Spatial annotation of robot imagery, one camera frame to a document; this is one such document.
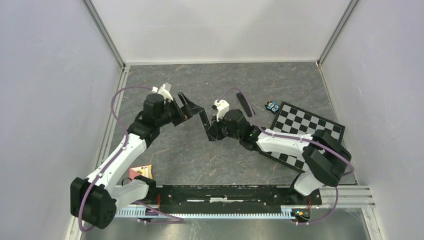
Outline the black remote with buttons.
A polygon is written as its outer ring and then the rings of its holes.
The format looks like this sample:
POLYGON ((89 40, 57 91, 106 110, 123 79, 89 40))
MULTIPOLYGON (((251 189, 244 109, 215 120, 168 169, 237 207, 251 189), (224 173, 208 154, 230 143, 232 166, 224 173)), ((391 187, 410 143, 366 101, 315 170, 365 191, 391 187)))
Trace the black remote with buttons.
POLYGON ((207 136, 208 140, 210 142, 212 142, 213 138, 212 138, 212 135, 210 134, 211 125, 210 125, 210 122, 209 122, 209 119, 208 119, 208 116, 207 116, 205 110, 200 111, 199 116, 200 116, 200 119, 201 119, 201 122, 202 122, 202 126, 205 130, 206 136, 207 136))

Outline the black remote back up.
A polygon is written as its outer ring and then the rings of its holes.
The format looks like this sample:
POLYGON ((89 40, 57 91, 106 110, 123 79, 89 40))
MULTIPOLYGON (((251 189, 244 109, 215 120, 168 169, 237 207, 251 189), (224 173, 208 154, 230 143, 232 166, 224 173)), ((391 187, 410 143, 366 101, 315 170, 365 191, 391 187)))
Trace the black remote back up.
POLYGON ((238 101, 240 102, 240 104, 241 104, 243 110, 245 111, 246 115, 249 118, 252 117, 255 114, 255 112, 250 109, 250 107, 249 107, 249 105, 247 103, 247 100, 244 97, 244 95, 241 92, 238 92, 236 94, 236 97, 237 97, 238 101))

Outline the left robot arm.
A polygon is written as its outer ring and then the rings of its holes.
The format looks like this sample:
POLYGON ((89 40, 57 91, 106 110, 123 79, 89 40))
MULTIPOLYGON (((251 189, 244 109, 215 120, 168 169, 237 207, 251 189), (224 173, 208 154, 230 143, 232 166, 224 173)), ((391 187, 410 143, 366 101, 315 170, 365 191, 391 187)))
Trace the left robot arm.
POLYGON ((161 127, 178 126, 195 115, 206 117, 205 109, 178 93, 178 106, 168 93, 151 93, 143 102, 143 109, 125 130, 124 137, 112 154, 86 178, 76 177, 70 184, 70 213, 78 219, 79 229, 86 233, 91 228, 104 229, 118 210, 142 200, 153 203, 157 198, 156 183, 146 177, 136 177, 130 183, 117 183, 134 160, 147 150, 159 136, 161 127))

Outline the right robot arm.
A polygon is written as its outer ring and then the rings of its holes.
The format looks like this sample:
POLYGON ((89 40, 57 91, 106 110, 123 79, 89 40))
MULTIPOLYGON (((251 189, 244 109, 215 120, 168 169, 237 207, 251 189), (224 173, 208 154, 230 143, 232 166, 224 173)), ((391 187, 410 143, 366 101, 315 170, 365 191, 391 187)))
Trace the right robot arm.
POLYGON ((304 160, 308 169, 299 174, 289 189, 289 199, 302 204, 309 195, 322 186, 336 187, 341 178, 352 173, 352 156, 329 131, 313 134, 278 133, 269 128, 250 124, 239 109, 217 113, 206 130, 211 141, 232 138, 246 150, 280 153, 304 160))

